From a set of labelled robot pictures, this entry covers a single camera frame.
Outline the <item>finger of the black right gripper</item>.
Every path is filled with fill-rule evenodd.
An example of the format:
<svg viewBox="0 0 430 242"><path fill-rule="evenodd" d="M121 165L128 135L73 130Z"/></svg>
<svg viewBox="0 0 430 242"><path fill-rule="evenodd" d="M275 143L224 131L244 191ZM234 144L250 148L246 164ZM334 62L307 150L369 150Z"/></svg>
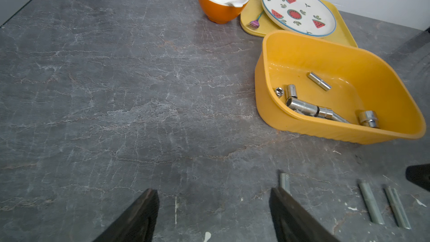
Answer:
<svg viewBox="0 0 430 242"><path fill-rule="evenodd" d="M408 166L405 177L411 183L430 191L430 164Z"/></svg>

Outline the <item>thin chrome socket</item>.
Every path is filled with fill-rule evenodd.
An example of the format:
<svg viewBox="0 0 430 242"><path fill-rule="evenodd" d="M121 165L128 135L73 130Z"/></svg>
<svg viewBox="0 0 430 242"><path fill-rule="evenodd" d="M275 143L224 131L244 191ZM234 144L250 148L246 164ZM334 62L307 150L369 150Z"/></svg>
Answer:
<svg viewBox="0 0 430 242"><path fill-rule="evenodd" d="M290 177L287 173L279 174L279 183L280 187L285 190L288 194L290 194Z"/></svg>
<svg viewBox="0 0 430 242"><path fill-rule="evenodd" d="M363 180L358 181L358 186L362 193L363 200L367 207L368 213L370 215L371 221L375 224L384 225L385 221L383 219L382 213L377 205L375 196L372 192L370 185Z"/></svg>

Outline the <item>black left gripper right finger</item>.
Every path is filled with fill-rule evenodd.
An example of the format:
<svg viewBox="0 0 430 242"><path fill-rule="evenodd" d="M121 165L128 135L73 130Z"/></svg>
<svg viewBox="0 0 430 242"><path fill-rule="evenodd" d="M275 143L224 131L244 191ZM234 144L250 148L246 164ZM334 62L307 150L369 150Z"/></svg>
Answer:
<svg viewBox="0 0 430 242"><path fill-rule="evenodd" d="M271 189L269 207L279 242L337 242L289 193Z"/></svg>

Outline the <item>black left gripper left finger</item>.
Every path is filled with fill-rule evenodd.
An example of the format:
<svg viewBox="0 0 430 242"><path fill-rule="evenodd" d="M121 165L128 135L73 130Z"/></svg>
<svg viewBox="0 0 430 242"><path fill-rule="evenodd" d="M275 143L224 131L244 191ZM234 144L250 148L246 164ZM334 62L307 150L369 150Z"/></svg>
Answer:
<svg viewBox="0 0 430 242"><path fill-rule="evenodd" d="M159 207L157 191L145 190L94 242L151 242Z"/></svg>

